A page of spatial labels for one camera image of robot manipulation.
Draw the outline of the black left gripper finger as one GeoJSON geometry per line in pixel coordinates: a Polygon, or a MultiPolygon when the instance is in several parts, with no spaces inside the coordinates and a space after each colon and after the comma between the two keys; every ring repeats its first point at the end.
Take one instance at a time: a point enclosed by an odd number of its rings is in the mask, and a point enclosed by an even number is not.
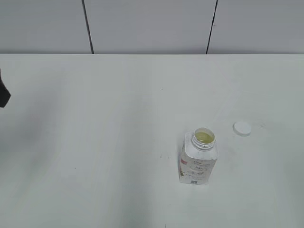
{"type": "Polygon", "coordinates": [[[4,108],[11,98],[11,94],[6,88],[2,77],[0,76],[0,108],[4,108]]]}

